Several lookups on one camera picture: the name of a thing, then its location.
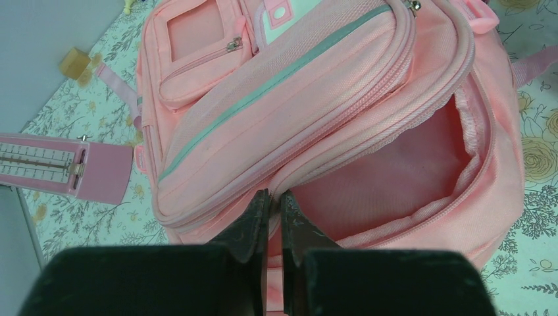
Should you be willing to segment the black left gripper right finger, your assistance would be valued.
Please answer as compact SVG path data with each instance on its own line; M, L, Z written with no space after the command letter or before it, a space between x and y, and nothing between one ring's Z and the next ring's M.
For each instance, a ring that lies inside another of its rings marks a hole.
M461 254L341 248L291 192L281 196L280 214L287 315L495 315Z

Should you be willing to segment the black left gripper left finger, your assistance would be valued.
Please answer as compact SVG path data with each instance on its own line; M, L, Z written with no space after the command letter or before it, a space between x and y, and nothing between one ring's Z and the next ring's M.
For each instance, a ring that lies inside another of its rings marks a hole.
M47 264L21 315L264 315L270 196L205 244L72 248Z

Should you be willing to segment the pink student backpack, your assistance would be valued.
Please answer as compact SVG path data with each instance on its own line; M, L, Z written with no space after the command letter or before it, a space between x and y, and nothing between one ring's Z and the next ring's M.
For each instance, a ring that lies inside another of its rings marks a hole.
M483 1L164 1L137 59L154 315L491 315L523 210L517 90Z

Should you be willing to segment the pink metronome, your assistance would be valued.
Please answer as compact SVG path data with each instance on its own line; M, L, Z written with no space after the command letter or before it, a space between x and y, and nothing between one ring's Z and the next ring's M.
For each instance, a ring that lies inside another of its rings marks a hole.
M29 134L1 135L1 184L118 205L132 171L124 145Z

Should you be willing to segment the floral patterned table mat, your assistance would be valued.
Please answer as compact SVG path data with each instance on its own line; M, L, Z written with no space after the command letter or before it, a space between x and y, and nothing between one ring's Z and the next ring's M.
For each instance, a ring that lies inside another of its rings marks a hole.
M118 205L25 189L51 259L204 244L272 200L266 313L284 312L280 198L343 248L462 253L489 288L519 237L557 250L555 1L154 1L31 122L140 150Z

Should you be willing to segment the wooden block back left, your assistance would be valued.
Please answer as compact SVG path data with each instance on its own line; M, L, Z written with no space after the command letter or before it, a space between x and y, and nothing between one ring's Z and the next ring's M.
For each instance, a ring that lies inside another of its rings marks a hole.
M62 75L77 80L90 62L91 58L87 53L73 47L59 63L59 71Z

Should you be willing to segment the cream small toy piece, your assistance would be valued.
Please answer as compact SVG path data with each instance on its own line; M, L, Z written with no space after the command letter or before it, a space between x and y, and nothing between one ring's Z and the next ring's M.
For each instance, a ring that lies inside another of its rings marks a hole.
M136 2L136 0L124 0L123 13L124 13L125 15L131 14L132 5L133 5L135 2Z

